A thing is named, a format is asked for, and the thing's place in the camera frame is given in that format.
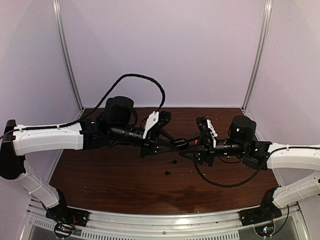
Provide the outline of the black earbud charging case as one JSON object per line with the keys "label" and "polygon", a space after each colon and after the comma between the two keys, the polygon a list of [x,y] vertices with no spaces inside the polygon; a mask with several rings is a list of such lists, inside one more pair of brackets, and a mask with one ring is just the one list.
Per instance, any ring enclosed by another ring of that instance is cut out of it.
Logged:
{"label": "black earbud charging case", "polygon": [[186,138],[176,138],[172,144],[175,148],[177,148],[178,151],[185,150],[189,147],[189,142]]}

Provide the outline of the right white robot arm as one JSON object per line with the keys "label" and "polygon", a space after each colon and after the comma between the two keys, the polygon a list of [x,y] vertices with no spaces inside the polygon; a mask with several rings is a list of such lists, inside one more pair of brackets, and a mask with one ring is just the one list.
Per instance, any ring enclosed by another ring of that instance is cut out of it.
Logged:
{"label": "right white robot arm", "polygon": [[205,117],[196,119],[200,135],[191,140],[182,139],[178,146],[180,156],[193,161],[200,177],[216,187],[227,187],[213,182],[200,171],[204,163],[213,166],[214,159],[237,157],[245,166],[255,172],[246,180],[232,184],[239,187],[251,181],[260,171],[281,168],[312,170],[307,177],[286,186],[268,190],[256,210],[259,220],[268,220],[276,209],[282,209],[294,202],[320,193],[320,147],[319,145],[288,145],[270,141],[255,140],[257,124],[247,116],[237,115],[232,119],[227,138],[219,138],[211,121]]}

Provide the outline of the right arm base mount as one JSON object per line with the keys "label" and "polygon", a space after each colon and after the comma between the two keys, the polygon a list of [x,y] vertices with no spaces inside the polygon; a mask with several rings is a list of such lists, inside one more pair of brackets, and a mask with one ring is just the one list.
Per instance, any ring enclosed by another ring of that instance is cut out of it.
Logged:
{"label": "right arm base mount", "polygon": [[259,206],[239,212],[242,226],[254,225],[255,233],[264,239],[277,235],[286,225],[290,215],[290,207],[287,205],[285,220],[281,226],[276,227],[275,219],[282,216],[282,211],[273,204],[273,194],[275,191],[276,188],[267,190]]}

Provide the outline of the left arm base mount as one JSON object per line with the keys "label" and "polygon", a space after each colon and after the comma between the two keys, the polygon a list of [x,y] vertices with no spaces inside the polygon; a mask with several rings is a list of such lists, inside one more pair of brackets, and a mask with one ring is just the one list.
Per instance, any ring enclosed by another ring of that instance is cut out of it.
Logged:
{"label": "left arm base mount", "polygon": [[90,213],[87,210],[67,206],[64,194],[57,190],[58,205],[48,208],[41,202],[45,209],[45,216],[55,222],[53,233],[58,239],[64,240],[70,237],[76,230],[76,226],[86,227]]}

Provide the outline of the black earbud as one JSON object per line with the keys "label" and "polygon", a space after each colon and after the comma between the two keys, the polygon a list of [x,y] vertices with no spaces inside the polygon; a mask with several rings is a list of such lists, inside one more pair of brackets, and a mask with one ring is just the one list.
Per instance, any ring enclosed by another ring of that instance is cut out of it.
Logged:
{"label": "black earbud", "polygon": [[170,172],[170,171],[165,171],[164,174],[165,174],[166,176],[171,176],[171,175],[173,175],[173,173]]}
{"label": "black earbud", "polygon": [[177,161],[176,159],[172,159],[172,160],[170,160],[169,162],[170,162],[171,164],[177,164],[178,161]]}

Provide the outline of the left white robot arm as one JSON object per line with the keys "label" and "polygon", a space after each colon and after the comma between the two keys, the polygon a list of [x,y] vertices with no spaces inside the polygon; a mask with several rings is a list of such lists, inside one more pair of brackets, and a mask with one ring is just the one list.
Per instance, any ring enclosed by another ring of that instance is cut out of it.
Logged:
{"label": "left white robot arm", "polygon": [[50,150],[94,150],[106,146],[140,147],[140,156],[181,151],[189,144],[184,138],[174,138],[164,127],[171,120],[168,111],[153,111],[144,127],[130,123],[137,116],[134,101],[125,96],[111,97],[104,111],[95,119],[83,119],[71,125],[24,126],[9,120],[0,145],[0,176],[16,180],[51,210],[61,222],[72,218],[61,191],[51,187],[36,175],[25,162],[25,155]]}

